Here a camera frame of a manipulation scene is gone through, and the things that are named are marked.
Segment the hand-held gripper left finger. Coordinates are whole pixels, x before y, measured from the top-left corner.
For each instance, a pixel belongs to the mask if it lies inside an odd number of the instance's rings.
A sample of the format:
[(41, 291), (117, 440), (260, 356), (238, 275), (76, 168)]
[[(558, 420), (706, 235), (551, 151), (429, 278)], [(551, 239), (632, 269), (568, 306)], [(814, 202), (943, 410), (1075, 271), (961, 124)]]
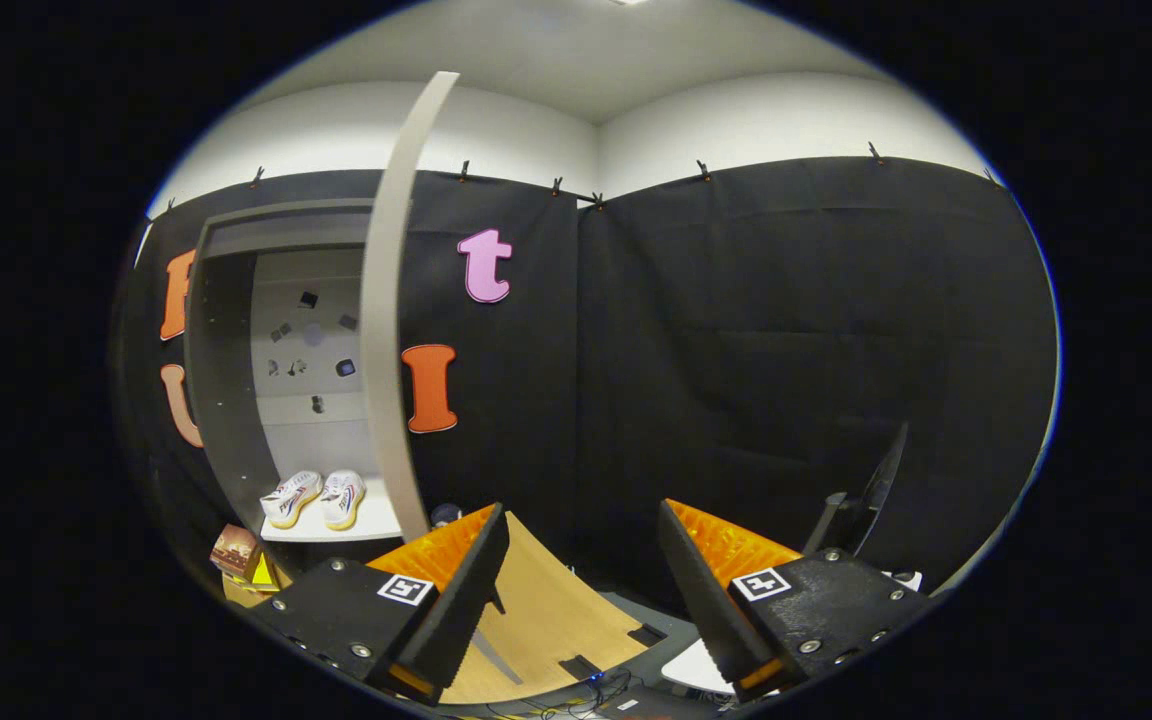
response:
[(431, 708), (457, 679), (509, 547), (488, 505), (361, 559), (329, 553), (237, 614), (276, 647), (380, 702)]

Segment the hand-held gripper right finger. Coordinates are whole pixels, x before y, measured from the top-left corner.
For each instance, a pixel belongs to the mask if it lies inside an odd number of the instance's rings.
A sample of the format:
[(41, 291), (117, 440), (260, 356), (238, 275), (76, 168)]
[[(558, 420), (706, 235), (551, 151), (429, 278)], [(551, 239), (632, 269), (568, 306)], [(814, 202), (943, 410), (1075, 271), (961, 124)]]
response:
[(846, 550), (803, 553), (664, 500), (658, 541), (710, 660), (738, 702), (838, 673), (932, 611)]

